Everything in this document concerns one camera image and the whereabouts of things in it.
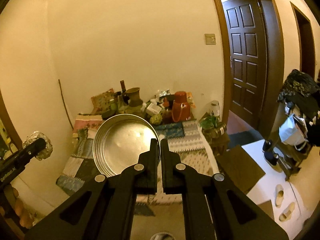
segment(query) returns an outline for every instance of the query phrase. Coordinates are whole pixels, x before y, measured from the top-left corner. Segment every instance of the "light switch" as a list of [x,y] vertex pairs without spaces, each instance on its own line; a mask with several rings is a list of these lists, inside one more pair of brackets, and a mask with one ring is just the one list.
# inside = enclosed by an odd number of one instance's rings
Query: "light switch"
[[204,34],[206,45],[216,45],[216,35],[215,34]]

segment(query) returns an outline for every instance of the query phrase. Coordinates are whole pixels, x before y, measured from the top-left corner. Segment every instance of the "silver screw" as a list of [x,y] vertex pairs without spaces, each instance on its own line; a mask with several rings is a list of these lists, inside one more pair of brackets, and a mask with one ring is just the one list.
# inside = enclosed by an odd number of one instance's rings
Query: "silver screw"
[[220,173],[217,173],[217,174],[214,175],[214,179],[216,181],[223,181],[224,180],[224,176],[222,174],[220,174]]
[[177,170],[179,170],[179,171],[183,171],[183,170],[186,168],[186,166],[185,166],[183,163],[178,163],[178,164],[176,165],[176,168],[177,168]]
[[99,174],[99,175],[97,175],[95,178],[94,178],[94,180],[96,181],[96,182],[103,182],[104,180],[105,180],[105,176],[104,175],[102,175],[102,174]]
[[138,164],[136,164],[136,165],[134,166],[134,169],[135,169],[136,171],[142,171],[142,170],[144,169],[144,166],[143,166],[142,164],[138,163]]

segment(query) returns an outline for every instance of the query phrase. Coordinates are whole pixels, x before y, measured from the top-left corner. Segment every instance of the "brown mat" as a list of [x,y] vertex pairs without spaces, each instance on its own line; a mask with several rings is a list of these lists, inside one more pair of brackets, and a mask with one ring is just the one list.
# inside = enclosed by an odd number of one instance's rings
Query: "brown mat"
[[227,174],[233,183],[245,194],[261,179],[265,172],[240,146],[232,148],[216,157],[218,167]]
[[271,217],[273,221],[275,220],[271,200],[261,203],[260,205],[258,205],[258,207],[261,208],[269,217]]

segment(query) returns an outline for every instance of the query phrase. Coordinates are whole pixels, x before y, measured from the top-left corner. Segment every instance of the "door panel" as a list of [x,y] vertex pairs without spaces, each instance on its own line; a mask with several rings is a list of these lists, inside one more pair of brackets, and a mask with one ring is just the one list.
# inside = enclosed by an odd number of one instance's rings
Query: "door panel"
[[231,111],[257,129],[267,73],[266,38],[258,0],[229,0],[223,8],[234,83]]

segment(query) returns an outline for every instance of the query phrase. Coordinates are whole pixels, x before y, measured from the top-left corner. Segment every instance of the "beige slipper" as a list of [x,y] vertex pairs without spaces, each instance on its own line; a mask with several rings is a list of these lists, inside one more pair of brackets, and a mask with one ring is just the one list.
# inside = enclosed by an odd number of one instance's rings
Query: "beige slipper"
[[278,184],[276,186],[276,207],[280,207],[284,198],[283,187]]
[[281,222],[285,222],[291,218],[291,214],[293,213],[295,208],[295,203],[291,202],[290,205],[281,213],[279,216],[279,220]]

